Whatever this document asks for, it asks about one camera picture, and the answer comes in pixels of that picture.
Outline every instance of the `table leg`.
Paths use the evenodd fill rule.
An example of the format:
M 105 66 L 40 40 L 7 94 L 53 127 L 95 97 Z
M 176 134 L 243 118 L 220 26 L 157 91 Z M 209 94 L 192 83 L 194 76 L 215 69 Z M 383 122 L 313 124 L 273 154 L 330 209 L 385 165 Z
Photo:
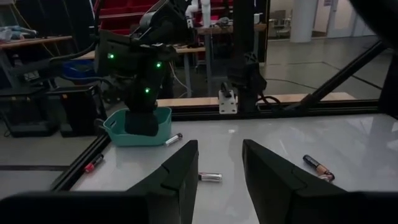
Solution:
M 211 96 L 211 35 L 205 35 L 207 95 Z
M 12 69 L 12 65 L 10 61 L 8 60 L 7 54 L 3 51 L 0 50 L 0 66 L 6 75 L 9 83 L 11 84 L 11 87 L 13 88 L 19 88 L 21 85 L 18 81 L 18 79 L 10 74 L 10 70 Z
M 254 54 L 256 55 L 257 58 L 259 58 L 259 38 L 260 38 L 260 32 L 256 31 L 254 33 Z
M 192 97 L 192 87 L 191 87 L 191 74 L 189 67 L 189 58 L 188 54 L 184 54 L 184 69 L 185 69 L 185 84 L 189 90 L 187 90 L 187 97 Z

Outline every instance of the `teal plastic basket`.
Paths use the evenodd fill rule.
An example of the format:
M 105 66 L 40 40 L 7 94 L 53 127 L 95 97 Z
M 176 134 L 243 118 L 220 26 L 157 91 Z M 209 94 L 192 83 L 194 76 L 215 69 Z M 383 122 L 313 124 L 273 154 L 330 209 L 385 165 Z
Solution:
M 124 130 L 125 113 L 128 109 L 118 110 L 113 113 L 103 124 L 113 144 L 117 147 L 127 146 L 159 146 L 170 139 L 172 129 L 172 110 L 170 108 L 157 108 L 154 114 L 159 123 L 156 136 L 138 136 L 128 134 Z

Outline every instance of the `blue bin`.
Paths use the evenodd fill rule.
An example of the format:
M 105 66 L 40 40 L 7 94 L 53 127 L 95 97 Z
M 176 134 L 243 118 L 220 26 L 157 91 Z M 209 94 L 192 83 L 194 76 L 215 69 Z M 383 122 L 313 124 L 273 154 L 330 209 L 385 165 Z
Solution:
M 128 134 L 124 130 L 125 114 L 128 109 L 118 110 L 113 113 L 103 124 L 113 144 L 117 147 L 128 146 L 160 146 L 168 139 L 172 130 L 172 110 L 170 108 L 157 108 L 154 114 L 159 123 L 156 136 L 138 136 Z
M 68 78 L 95 77 L 94 63 L 91 60 L 72 60 L 63 64 L 63 74 Z M 93 80 L 73 81 L 77 85 L 85 85 Z

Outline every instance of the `metal bracket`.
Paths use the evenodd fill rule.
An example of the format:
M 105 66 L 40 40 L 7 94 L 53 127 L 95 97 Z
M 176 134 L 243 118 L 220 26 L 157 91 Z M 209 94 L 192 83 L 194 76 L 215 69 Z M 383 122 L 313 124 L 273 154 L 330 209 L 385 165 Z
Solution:
M 220 114 L 236 114 L 238 113 L 238 108 L 236 106 L 235 94 L 233 90 L 229 93 L 231 97 L 225 97 L 223 91 L 218 92 L 218 104 L 220 106 Z

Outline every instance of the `white tabletop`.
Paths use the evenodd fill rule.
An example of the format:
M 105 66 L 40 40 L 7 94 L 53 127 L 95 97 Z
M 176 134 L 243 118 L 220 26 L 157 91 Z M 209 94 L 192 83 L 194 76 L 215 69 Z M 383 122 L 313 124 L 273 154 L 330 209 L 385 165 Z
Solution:
M 199 171 L 219 172 L 222 183 L 199 182 L 193 223 L 258 223 L 247 192 L 242 141 L 253 139 L 315 174 L 305 154 L 335 174 L 347 190 L 398 190 L 398 122 L 384 114 L 173 123 L 182 141 L 170 147 L 117 148 L 73 190 L 127 190 L 191 139 L 199 142 Z

